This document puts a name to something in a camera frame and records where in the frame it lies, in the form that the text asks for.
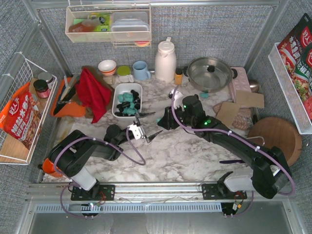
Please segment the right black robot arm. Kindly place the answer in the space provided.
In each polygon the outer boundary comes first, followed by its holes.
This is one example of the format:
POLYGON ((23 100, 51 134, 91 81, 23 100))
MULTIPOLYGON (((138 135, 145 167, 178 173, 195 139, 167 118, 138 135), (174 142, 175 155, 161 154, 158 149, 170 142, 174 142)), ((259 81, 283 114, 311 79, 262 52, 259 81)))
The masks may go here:
POLYGON ((281 194, 287 183, 291 184, 291 191, 282 194, 295 192, 294 180, 281 149, 259 146, 233 132, 220 120, 206 115, 198 95, 184 97, 181 93, 169 93, 168 97, 171 105, 166 107, 159 126, 165 122, 169 123, 168 130, 180 126, 239 157, 252 170, 252 187, 265 198, 272 199, 281 194))

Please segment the black coffee capsule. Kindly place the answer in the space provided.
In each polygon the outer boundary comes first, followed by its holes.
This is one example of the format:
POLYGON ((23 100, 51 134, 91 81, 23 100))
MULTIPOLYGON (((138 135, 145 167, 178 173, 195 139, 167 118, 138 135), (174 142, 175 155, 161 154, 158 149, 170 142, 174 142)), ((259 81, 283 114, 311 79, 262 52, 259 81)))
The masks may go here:
POLYGON ((139 97, 139 93, 137 91, 131 90, 130 92, 131 92, 131 94, 133 95, 134 98, 139 97))
POLYGON ((129 108, 129 106, 130 106, 130 102, 123 102, 121 104, 118 104, 117 108, 119 109, 120 112, 123 112, 123 110, 125 108, 129 108))
POLYGON ((141 100, 139 97, 135 97, 134 100, 133 100, 133 103, 134 104, 141 104, 141 100))
POLYGON ((115 112, 115 115, 116 115, 117 117, 123 117, 123 116, 124 116, 124 114, 123 114, 123 113, 120 113, 120 112, 115 112))

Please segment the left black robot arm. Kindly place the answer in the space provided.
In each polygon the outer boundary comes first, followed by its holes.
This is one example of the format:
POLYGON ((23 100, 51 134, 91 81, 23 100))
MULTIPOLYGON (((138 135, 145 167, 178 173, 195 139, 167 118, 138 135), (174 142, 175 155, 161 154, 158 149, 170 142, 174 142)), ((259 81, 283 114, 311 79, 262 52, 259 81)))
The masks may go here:
POLYGON ((94 198, 102 192, 100 182, 87 170, 85 164, 90 157, 98 157, 107 161, 115 161, 125 155, 121 144, 131 140, 145 139, 150 143, 160 132, 147 136, 139 119, 153 115, 137 113, 134 121, 125 129, 118 125, 110 125, 103 140, 92 138, 79 130, 74 130, 49 153, 48 159, 53 169, 71 180, 73 190, 86 192, 94 198))

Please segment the white plastic storage basket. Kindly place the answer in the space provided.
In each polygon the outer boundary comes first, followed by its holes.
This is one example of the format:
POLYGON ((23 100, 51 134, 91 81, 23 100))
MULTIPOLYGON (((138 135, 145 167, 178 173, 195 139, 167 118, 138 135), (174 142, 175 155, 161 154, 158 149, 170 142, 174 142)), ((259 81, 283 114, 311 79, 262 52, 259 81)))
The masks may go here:
POLYGON ((142 86, 138 83, 121 83, 116 86, 112 114, 117 119, 133 119, 142 111, 142 86))

